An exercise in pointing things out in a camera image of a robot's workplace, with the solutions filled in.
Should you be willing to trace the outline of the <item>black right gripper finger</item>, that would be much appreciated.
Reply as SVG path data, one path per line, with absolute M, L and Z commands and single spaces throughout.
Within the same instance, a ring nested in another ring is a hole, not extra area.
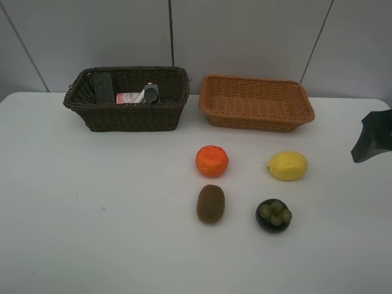
M 354 163 L 362 163 L 376 155 L 391 152 L 391 112 L 371 111 L 362 120 L 362 131 L 351 155 Z

